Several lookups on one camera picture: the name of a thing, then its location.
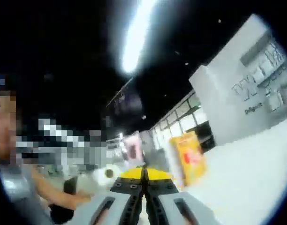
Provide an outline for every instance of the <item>person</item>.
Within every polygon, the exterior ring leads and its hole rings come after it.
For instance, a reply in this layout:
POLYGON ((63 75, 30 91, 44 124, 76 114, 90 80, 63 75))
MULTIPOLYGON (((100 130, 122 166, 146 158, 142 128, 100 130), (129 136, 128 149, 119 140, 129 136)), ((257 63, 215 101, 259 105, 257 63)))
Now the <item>person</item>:
MULTIPOLYGON (((18 163, 15 158, 16 142, 16 99, 11 91, 0 91, 0 164, 18 163)), ((49 204, 61 206, 69 210, 90 201, 87 195, 70 195, 58 190, 40 174, 35 165, 21 165, 29 170, 34 181, 36 191, 49 204)))

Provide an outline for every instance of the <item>ceiling light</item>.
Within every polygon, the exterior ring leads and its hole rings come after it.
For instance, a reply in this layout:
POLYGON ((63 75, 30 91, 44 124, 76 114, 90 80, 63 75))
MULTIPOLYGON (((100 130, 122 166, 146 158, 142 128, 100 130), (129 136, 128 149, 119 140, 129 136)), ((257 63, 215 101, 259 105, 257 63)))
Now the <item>ceiling light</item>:
POLYGON ((155 3, 156 0, 142 0, 130 25, 122 60, 122 67, 126 73, 132 73, 137 67, 150 25, 150 14, 155 3))

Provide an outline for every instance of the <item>white wall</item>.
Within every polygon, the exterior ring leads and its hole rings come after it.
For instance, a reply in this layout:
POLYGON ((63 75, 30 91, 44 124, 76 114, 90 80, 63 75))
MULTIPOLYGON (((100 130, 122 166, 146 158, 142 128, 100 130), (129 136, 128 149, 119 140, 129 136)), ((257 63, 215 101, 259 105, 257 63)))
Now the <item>white wall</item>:
POLYGON ((245 113, 249 107, 262 103, 264 94, 259 94, 251 77, 247 78, 249 69, 241 60, 267 33, 268 28, 252 15, 218 55, 207 66, 200 66, 189 79, 217 145, 256 134, 271 126, 270 115, 264 106, 253 113, 245 113), (234 91, 236 84, 249 96, 245 101, 234 91))

